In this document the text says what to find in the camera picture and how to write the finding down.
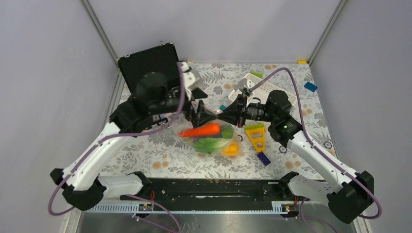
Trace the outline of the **green cucumber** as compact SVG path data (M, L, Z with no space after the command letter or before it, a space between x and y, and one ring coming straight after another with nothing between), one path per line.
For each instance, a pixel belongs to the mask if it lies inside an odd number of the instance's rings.
M222 125L220 126L221 134L224 139L231 139L233 138L234 129L230 125Z

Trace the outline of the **orange carrot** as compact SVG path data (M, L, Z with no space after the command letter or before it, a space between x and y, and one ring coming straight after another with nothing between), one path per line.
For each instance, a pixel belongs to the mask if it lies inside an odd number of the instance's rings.
M205 124L199 128L183 130L177 134L178 137L199 137L218 134L221 132L218 123Z

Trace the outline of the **yellow bell pepper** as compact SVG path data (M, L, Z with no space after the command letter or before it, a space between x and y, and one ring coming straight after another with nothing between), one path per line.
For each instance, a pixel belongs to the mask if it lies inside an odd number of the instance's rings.
M225 149L221 150L221 155L226 157L237 156L240 152L240 146L237 142L232 142Z

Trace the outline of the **green lettuce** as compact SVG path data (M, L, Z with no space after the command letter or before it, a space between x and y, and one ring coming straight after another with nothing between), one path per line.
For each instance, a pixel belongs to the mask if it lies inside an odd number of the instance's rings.
M206 137L197 140L193 145L195 150L199 153L212 154L223 148L229 142L229 139Z

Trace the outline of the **clear zip top bag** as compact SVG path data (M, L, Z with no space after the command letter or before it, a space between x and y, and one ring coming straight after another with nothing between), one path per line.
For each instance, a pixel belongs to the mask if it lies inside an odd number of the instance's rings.
M210 121L198 128L182 120L173 125L172 130L182 142L203 155L236 157L243 152L242 137L231 124L221 120Z

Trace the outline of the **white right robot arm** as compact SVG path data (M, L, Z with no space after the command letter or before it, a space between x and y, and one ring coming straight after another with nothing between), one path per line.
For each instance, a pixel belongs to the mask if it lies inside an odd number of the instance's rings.
M321 147L306 131L301 121L290 115L292 105L284 91L269 93L265 104L247 103L239 94L236 100L218 114L218 119L242 127L246 120L269 122L271 138L303 158L324 179L324 182L304 178L290 172L282 178L279 195L285 200L295 196L309 198L326 205L343 223L351 223L373 203L374 178L345 165Z

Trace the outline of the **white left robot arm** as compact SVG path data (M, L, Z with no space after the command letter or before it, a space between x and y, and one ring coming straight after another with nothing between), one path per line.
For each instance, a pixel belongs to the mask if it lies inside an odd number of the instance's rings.
M164 130L166 125L153 129L163 114L182 113L195 119L192 101L207 97L200 89L201 82L201 76L191 69L179 73L177 85L170 84L162 73L144 74L88 149L70 166L55 168L50 173L67 203L85 211L106 198L135 195L143 200L149 197L151 187L141 172L101 176L101 171L130 138Z

